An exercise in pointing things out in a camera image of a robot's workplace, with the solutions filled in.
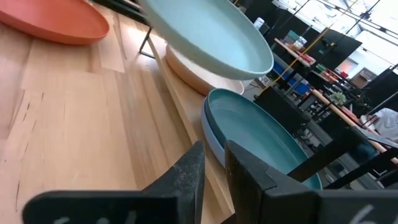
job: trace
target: metal frame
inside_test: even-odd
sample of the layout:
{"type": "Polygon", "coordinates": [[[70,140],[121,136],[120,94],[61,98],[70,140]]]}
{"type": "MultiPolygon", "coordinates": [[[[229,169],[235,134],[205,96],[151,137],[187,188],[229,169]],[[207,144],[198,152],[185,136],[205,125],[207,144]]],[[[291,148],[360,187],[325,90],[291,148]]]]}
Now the metal frame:
{"type": "Polygon", "coordinates": [[[145,55],[145,56],[147,56],[147,57],[150,57],[150,58],[155,59],[155,56],[153,56],[153,55],[151,55],[151,54],[148,54],[147,52],[143,52],[143,51],[142,51],[142,49],[143,49],[144,46],[145,46],[145,43],[148,41],[149,34],[150,34],[151,31],[152,31],[152,27],[149,27],[149,30],[148,30],[147,34],[145,35],[145,38],[144,38],[144,40],[142,41],[142,44],[141,44],[141,46],[139,47],[139,51],[138,51],[138,52],[139,52],[140,54],[142,54],[142,55],[145,55]]]}

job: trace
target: cable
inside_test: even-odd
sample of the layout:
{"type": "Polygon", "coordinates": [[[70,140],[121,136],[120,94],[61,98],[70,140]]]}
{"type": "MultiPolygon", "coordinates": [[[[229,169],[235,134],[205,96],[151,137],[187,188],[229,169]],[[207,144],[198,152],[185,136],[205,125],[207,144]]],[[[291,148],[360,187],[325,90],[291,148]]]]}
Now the cable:
{"type": "MultiPolygon", "coordinates": [[[[343,16],[343,15],[345,15],[346,14],[346,12],[348,11],[348,10],[350,10],[351,9],[351,7],[353,7],[353,5],[357,2],[358,0],[355,0],[355,2],[354,3],[352,3],[352,5],[350,5],[350,7],[348,7],[343,13],[342,13],[342,15],[339,17],[339,19],[343,16]]],[[[276,78],[269,86],[267,86],[267,87],[265,87],[265,89],[263,89],[262,91],[261,91],[261,93],[262,92],[264,92],[264,91],[266,91],[269,87],[271,87],[271,86],[274,86],[275,85],[275,83],[280,79],[280,78],[282,78],[282,76],[283,75],[285,75],[285,73],[290,69],[290,68],[292,68],[292,66],[300,59],[300,58],[302,58],[302,56],[303,55],[305,55],[305,53],[307,53],[325,34],[326,34],[326,32],[335,24],[335,22],[333,22],[329,27],[327,27],[326,29],[324,29],[323,31],[322,31],[322,33],[312,42],[312,44],[310,44],[304,51],[303,51],[303,53],[301,54],[301,55],[299,55],[283,72],[282,72],[282,74],[280,74],[279,75],[279,77],[278,78],[276,78]]]]}

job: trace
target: teal plate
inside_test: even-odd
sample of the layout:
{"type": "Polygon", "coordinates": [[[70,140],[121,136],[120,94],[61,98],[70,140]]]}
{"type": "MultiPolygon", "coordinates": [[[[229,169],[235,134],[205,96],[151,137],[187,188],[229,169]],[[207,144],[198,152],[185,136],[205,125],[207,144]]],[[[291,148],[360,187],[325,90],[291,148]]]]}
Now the teal plate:
{"type": "MultiPolygon", "coordinates": [[[[222,146],[227,139],[233,140],[284,174],[308,159],[271,115],[237,93],[223,89],[211,91],[205,100],[205,113],[222,146]]],[[[304,184],[312,189],[322,188],[318,175],[304,184]]]]}
{"type": "Polygon", "coordinates": [[[222,77],[250,80],[274,65],[271,49],[228,0],[140,0],[155,30],[177,51],[222,77]]]}

